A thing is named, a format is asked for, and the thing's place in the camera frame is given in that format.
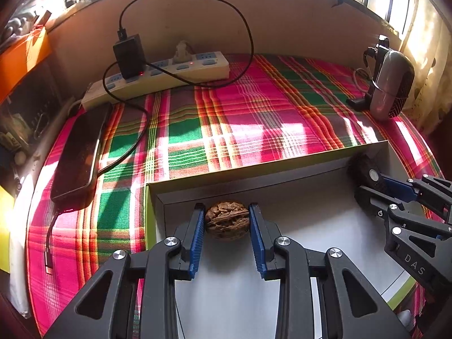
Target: walnut shell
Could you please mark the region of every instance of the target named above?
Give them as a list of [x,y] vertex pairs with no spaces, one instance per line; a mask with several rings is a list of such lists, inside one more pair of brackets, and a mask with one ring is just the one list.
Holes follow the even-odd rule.
[[220,201],[207,210],[204,225],[219,240],[236,240],[249,231],[249,212],[239,202]]

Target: power strip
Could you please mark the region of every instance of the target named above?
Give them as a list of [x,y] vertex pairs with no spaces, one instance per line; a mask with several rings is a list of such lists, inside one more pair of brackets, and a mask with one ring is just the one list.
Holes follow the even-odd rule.
[[[174,73],[192,82],[209,82],[229,78],[229,62],[221,52],[207,52],[192,56],[192,60],[183,64],[174,64],[173,59],[154,62],[153,65]],[[105,79],[107,89],[116,97],[127,100],[145,94],[158,92],[186,85],[150,66],[140,76],[124,80],[123,76],[115,74]],[[102,85],[102,80],[92,84],[82,99],[85,110],[99,104],[117,101],[110,97]]]

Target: striped fabric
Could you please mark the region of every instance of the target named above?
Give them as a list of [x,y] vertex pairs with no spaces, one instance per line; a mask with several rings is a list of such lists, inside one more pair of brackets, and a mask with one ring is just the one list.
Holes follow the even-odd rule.
[[[229,56],[231,77],[247,61]],[[225,88],[181,87],[136,98],[152,115],[137,150],[98,180],[92,204],[61,215],[51,239],[54,275],[44,269],[44,244],[53,212],[53,173],[70,132],[69,119],[38,180],[30,212],[27,261],[32,307],[41,334],[96,269],[117,249],[145,249],[147,182],[227,170],[388,139],[410,177],[440,175],[433,155],[410,122],[384,124],[345,106],[360,93],[349,68],[290,56],[257,55],[246,75]],[[145,119],[115,106],[99,167],[123,154]],[[423,303],[415,296],[416,309]]]

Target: yellow object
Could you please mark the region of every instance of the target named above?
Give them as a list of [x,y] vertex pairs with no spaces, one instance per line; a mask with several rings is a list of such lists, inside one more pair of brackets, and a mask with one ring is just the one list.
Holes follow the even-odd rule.
[[0,55],[0,103],[22,78],[51,53],[44,27],[22,36]]
[[14,198],[0,186],[0,269],[10,272],[10,229]]

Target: black smartphone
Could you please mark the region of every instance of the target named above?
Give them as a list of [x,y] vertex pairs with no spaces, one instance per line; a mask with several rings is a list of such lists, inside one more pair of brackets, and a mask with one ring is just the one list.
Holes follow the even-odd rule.
[[50,199],[61,211],[82,209],[94,196],[101,141],[112,112],[110,103],[80,115],[55,170]]

